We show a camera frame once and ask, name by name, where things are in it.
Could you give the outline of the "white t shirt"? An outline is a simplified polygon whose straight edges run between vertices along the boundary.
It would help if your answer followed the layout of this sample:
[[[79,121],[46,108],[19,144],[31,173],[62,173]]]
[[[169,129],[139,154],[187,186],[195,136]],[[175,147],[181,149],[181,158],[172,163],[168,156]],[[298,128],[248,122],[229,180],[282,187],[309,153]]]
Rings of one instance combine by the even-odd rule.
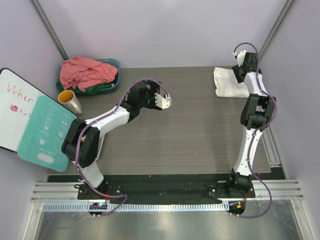
[[[246,85],[238,83],[232,69],[215,67],[213,70],[215,94],[220,98],[248,98]]]

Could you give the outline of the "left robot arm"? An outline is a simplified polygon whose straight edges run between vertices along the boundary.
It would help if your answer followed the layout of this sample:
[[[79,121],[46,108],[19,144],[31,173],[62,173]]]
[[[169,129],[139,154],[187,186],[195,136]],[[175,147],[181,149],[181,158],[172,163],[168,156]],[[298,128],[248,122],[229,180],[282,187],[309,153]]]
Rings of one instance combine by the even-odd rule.
[[[168,109],[172,99],[167,91],[161,95],[164,90],[164,86],[157,80],[137,80],[111,110],[89,120],[76,118],[72,121],[61,152],[73,162],[93,198],[120,198],[120,195],[107,194],[105,178],[97,165],[102,139],[115,128],[134,120],[143,108],[157,111]]]

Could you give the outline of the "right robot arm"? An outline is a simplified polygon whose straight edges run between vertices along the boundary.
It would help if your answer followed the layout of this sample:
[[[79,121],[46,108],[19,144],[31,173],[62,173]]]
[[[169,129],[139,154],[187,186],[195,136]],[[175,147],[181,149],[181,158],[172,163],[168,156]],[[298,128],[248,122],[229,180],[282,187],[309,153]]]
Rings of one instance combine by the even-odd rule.
[[[258,54],[242,50],[233,52],[233,56],[237,61],[232,67],[235,78],[249,93],[240,116],[243,136],[239,154],[225,186],[226,193],[236,198],[251,191],[256,150],[264,129],[272,120],[276,100],[264,86]]]

